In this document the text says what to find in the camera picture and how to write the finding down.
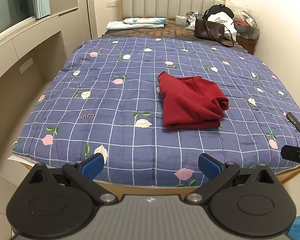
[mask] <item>metal screw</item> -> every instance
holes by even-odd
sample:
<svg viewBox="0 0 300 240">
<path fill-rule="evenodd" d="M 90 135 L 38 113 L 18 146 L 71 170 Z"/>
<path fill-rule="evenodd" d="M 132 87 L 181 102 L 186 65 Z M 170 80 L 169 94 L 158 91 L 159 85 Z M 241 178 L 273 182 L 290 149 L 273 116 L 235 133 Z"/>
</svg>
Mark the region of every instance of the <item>metal screw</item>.
<svg viewBox="0 0 300 240">
<path fill-rule="evenodd" d="M 111 193 L 105 193 L 105 194 L 102 194 L 100 196 L 100 199 L 103 201 L 103 202 L 112 202 L 115 200 L 115 195 L 111 194 Z"/>
<path fill-rule="evenodd" d="M 191 202 L 199 202 L 202 200 L 202 196 L 198 193 L 191 193 L 187 196 L 187 199 Z"/>
</svg>

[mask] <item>wall outlet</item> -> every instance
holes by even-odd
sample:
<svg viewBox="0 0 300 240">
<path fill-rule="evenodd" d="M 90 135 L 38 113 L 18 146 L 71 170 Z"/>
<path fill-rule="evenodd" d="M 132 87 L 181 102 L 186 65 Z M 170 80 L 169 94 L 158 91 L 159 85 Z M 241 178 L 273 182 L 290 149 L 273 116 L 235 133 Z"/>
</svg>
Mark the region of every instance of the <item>wall outlet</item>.
<svg viewBox="0 0 300 240">
<path fill-rule="evenodd" d="M 114 7 L 118 5 L 118 1 L 107 2 L 107 7 Z"/>
<path fill-rule="evenodd" d="M 32 58 L 29 58 L 25 63 L 23 63 L 20 67 L 19 67 L 19 70 L 21 72 L 21 74 L 26 71 L 26 69 L 28 67 L 30 67 L 31 65 L 33 64 L 33 60 Z"/>
</svg>

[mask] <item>nightstand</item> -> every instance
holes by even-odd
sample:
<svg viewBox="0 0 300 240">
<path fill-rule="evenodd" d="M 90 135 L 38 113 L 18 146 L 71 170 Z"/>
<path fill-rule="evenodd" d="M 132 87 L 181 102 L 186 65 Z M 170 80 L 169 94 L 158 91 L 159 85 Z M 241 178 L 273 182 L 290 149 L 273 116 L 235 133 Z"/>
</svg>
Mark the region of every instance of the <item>nightstand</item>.
<svg viewBox="0 0 300 240">
<path fill-rule="evenodd" d="M 241 37 L 236 37 L 236 41 L 237 43 L 243 47 L 246 51 L 248 51 L 249 54 L 254 54 L 254 51 L 255 51 L 255 46 L 258 42 L 258 38 L 256 38 L 255 40 L 248 40 L 248 39 L 245 39 L 245 38 L 241 38 Z"/>
</svg>

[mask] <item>brown leather handbag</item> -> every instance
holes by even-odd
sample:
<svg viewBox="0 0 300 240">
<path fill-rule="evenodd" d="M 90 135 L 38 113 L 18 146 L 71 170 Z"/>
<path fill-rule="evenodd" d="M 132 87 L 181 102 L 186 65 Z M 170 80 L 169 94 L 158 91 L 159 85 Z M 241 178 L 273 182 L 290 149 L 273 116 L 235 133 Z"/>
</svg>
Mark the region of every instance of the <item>brown leather handbag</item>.
<svg viewBox="0 0 300 240">
<path fill-rule="evenodd" d="M 216 41 L 223 46 L 233 47 L 234 40 L 231 35 L 232 45 L 225 44 L 222 40 L 225 35 L 225 26 L 220 23 L 207 21 L 202 14 L 199 14 L 195 20 L 194 36 L 199 39 Z"/>
</svg>

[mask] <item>gray upholstered headboard panel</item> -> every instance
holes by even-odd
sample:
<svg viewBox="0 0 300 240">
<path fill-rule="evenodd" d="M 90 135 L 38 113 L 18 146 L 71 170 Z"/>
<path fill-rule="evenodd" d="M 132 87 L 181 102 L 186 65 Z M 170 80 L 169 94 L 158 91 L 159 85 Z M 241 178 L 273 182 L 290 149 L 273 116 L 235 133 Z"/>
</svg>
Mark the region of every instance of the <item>gray upholstered headboard panel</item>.
<svg viewBox="0 0 300 240">
<path fill-rule="evenodd" d="M 215 4 L 224 4 L 224 0 L 121 0 L 121 18 L 175 19 L 176 15 L 185 16 L 188 11 L 199 11 L 203 14 Z"/>
</svg>

